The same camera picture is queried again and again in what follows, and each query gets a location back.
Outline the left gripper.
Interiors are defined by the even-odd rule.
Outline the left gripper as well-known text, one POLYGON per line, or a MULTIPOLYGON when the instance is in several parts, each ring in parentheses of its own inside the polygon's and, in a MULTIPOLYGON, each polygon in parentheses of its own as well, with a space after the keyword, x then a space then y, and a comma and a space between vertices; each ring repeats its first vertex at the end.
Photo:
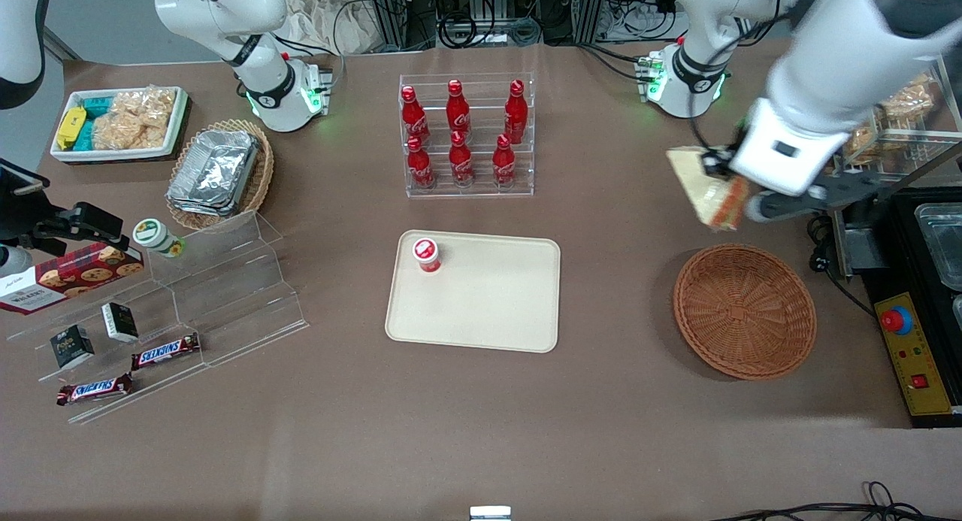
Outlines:
POLYGON ((737 147, 708 148, 704 168, 715 178, 741 175, 769 191, 797 198, 807 192, 830 156, 849 139, 849 132, 811 133, 793 129, 774 112, 769 99, 752 104, 746 133, 737 147), (733 159, 733 170, 729 164, 733 159))

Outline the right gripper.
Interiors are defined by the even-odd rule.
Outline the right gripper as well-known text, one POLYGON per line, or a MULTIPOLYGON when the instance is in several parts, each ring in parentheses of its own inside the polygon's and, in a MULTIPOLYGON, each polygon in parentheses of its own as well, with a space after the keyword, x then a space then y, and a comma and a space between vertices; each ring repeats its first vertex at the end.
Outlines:
POLYGON ((54 213, 46 220, 46 232, 31 232, 50 213, 45 189, 50 181, 33 171, 1 161, 1 240, 17 246, 21 235, 29 233, 29 247, 52 256, 66 254, 73 241, 103 241, 124 244, 123 220, 87 202, 54 213))

